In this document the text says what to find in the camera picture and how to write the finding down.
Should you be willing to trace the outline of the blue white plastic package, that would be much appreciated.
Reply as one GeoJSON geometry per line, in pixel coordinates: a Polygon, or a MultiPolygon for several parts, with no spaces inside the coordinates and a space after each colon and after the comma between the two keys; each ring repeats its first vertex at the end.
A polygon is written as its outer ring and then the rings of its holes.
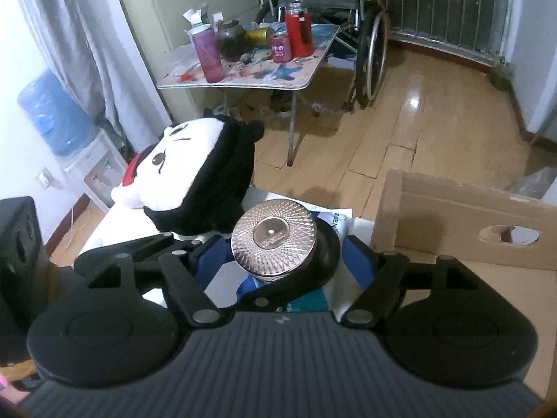
{"type": "Polygon", "coordinates": [[[205,243],[206,252],[190,258],[197,284],[219,308],[248,307],[259,311],[340,312],[361,290],[350,269],[357,255],[350,236],[371,242],[374,223],[351,219],[338,212],[312,212],[316,224],[313,254],[285,277],[260,280],[240,268],[231,254],[230,241],[205,243]]]}

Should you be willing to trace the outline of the black tape roll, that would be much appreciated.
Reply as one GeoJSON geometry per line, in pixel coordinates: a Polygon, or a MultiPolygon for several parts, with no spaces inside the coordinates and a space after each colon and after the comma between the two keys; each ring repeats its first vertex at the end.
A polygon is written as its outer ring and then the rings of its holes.
{"type": "Polygon", "coordinates": [[[334,276],[341,255],[339,237],[328,223],[315,217],[316,245],[308,263],[286,277],[261,282],[249,276],[237,289],[232,310],[258,312],[320,312],[329,310],[323,287],[334,276]]]}

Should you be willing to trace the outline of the plush doll black hair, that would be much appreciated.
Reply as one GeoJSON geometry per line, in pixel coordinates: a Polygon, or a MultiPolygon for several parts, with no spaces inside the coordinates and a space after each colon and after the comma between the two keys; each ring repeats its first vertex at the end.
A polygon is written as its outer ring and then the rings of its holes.
{"type": "Polygon", "coordinates": [[[141,209],[160,232],[229,233],[244,214],[264,123],[226,115],[169,126],[128,164],[114,203],[141,209]]]}

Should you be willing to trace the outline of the white water dispenser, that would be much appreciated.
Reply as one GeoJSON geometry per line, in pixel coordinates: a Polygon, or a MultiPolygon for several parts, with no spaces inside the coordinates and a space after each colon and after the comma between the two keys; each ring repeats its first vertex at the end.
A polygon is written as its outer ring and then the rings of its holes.
{"type": "Polygon", "coordinates": [[[100,129],[87,146],[58,161],[69,182],[107,213],[114,204],[111,191],[121,184],[127,163],[106,131],[100,129]]]}

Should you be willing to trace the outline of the brown cardboard box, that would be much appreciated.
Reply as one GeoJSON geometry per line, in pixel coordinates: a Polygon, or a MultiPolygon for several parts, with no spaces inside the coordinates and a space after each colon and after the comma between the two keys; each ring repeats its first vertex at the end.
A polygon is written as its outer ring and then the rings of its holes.
{"type": "Polygon", "coordinates": [[[526,383],[556,397],[556,207],[540,200],[391,170],[371,246],[413,261],[457,258],[533,323],[526,383]]]}

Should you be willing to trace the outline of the blue water jug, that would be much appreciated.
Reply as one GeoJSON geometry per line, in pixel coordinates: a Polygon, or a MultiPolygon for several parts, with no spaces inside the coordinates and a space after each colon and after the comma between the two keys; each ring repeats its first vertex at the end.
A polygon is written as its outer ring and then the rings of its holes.
{"type": "Polygon", "coordinates": [[[56,157],[72,157],[96,137],[96,125],[46,69],[17,97],[34,128],[56,157]]]}

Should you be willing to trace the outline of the folding table colourful top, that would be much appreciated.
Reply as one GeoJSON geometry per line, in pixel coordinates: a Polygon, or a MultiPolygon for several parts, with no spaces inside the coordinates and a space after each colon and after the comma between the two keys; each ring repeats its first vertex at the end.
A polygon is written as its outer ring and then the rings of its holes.
{"type": "Polygon", "coordinates": [[[222,89],[224,91],[259,89],[290,93],[291,109],[286,163],[291,167],[297,153],[298,94],[311,84],[339,31],[338,25],[312,25],[313,54],[310,57],[293,59],[286,63],[274,63],[264,57],[266,54],[264,50],[259,50],[256,52],[255,60],[250,64],[241,61],[223,61],[225,77],[216,83],[209,83],[206,80],[195,49],[190,44],[182,45],[169,54],[175,59],[175,64],[167,67],[167,73],[158,81],[157,88],[160,90],[222,89]]]}

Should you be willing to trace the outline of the dark glass jar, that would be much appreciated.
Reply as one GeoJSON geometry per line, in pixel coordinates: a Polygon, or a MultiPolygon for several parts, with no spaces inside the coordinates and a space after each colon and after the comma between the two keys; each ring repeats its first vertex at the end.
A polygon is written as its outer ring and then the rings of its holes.
{"type": "Polygon", "coordinates": [[[251,50],[251,42],[238,20],[222,22],[216,32],[216,40],[223,58],[228,62],[238,61],[251,50]]]}

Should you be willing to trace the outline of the small dark floor pot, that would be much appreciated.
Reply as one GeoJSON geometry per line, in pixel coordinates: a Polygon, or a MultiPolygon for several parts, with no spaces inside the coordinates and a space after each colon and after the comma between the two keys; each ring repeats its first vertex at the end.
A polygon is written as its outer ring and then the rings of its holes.
{"type": "Polygon", "coordinates": [[[509,92],[512,88],[513,66],[504,57],[498,57],[488,73],[491,85],[499,91],[509,92]]]}

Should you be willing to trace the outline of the gold tin can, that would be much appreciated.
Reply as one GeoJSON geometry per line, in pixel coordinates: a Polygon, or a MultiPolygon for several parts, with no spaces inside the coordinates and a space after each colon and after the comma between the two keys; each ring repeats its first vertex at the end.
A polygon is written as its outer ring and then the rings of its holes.
{"type": "Polygon", "coordinates": [[[245,31],[249,43],[254,48],[267,48],[271,44],[271,38],[275,31],[270,26],[265,28],[250,28],[245,31]]]}

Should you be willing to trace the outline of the small red can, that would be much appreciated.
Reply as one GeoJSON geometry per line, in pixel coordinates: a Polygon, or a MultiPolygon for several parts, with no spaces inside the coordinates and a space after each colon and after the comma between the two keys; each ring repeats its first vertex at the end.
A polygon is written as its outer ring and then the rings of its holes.
{"type": "Polygon", "coordinates": [[[290,39],[287,33],[275,33],[270,38],[274,63],[286,63],[293,59],[290,39]]]}

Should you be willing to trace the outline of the grey wheelchair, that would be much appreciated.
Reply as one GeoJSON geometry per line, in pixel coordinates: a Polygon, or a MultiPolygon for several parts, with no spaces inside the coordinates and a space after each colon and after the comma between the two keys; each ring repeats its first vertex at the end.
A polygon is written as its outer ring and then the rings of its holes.
{"type": "MultiPolygon", "coordinates": [[[[260,0],[256,21],[279,21],[293,0],[260,0]]],[[[381,0],[301,0],[316,24],[338,25],[338,50],[354,61],[344,110],[365,109],[376,99],[385,73],[389,17],[381,0]]]]}

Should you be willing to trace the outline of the red thermos bottle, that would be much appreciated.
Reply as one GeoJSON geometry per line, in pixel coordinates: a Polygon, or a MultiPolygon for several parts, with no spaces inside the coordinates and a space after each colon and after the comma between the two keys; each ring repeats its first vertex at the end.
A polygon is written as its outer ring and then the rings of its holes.
{"type": "Polygon", "coordinates": [[[302,0],[289,3],[285,23],[293,56],[310,57],[313,54],[312,21],[302,0]]]}

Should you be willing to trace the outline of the grey curtain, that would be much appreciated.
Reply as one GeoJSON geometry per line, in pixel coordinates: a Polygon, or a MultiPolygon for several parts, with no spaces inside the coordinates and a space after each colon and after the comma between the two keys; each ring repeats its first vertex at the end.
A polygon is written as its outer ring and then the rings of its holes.
{"type": "Polygon", "coordinates": [[[74,102],[141,151],[171,120],[120,0],[18,0],[46,64],[74,102]]]}

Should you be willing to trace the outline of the metal window railing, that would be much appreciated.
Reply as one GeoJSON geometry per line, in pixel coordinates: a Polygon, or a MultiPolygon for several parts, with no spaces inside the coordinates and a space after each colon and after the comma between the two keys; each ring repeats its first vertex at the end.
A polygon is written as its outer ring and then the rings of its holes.
{"type": "Polygon", "coordinates": [[[491,66],[506,44],[511,0],[388,0],[390,37],[491,66]]]}

